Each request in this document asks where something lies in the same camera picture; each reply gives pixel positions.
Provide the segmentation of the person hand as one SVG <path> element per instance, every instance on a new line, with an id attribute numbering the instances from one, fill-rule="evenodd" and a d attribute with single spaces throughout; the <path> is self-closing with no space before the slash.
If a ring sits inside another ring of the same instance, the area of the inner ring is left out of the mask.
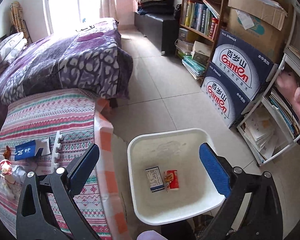
<path id="1" fill-rule="evenodd" d="M 282 71 L 275 81 L 278 91 L 288 100 L 300 119 L 300 86 L 293 72 Z"/>

